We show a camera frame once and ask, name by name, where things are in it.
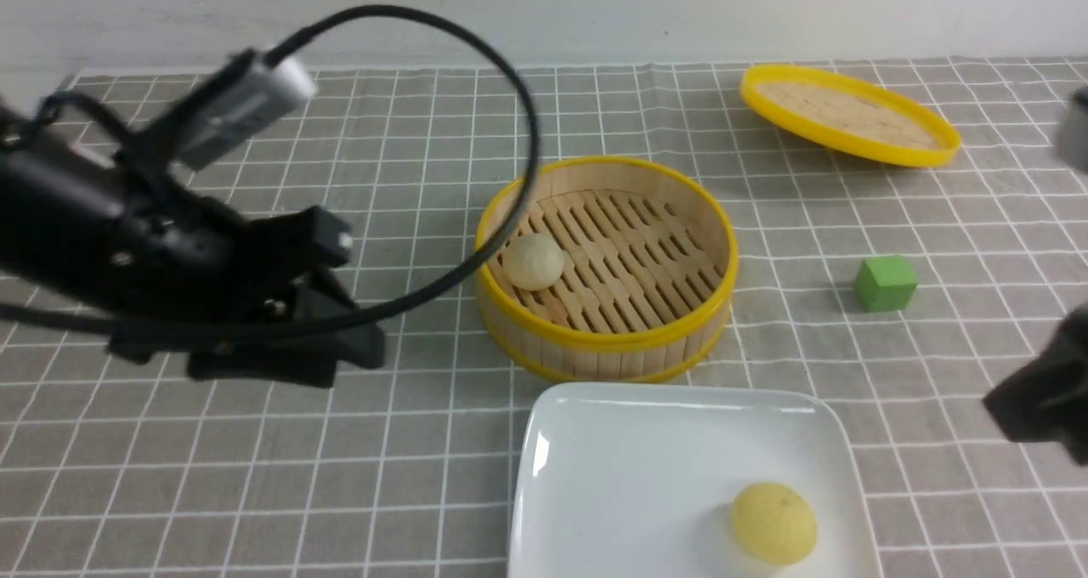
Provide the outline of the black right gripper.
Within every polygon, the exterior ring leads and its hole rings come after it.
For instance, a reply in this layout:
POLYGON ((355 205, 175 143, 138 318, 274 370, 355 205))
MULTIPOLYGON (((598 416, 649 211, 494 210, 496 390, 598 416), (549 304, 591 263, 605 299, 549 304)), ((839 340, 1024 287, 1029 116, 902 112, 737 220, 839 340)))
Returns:
POLYGON ((1087 307, 1066 315, 1044 351, 992 388, 982 406, 1007 441, 1058 443, 1087 465, 1087 307))

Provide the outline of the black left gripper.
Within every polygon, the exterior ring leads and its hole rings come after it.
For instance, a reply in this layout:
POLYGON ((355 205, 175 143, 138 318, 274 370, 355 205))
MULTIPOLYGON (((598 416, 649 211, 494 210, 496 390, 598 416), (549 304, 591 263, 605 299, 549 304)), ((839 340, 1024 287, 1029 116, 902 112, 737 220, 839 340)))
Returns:
MULTIPOLYGON (((92 160, 49 130, 4 145, 3 271, 139 329, 152 321, 300 323, 356 309, 337 276, 312 272, 349 261, 351 226, 338 216, 307 207, 250 221, 173 180, 168 187, 174 210, 126 168, 92 160), (249 303, 250 290, 290 281, 249 303)), ((385 331, 370 323, 194 352, 187 376, 330 389, 341 364, 378 369, 385 361, 385 331)))

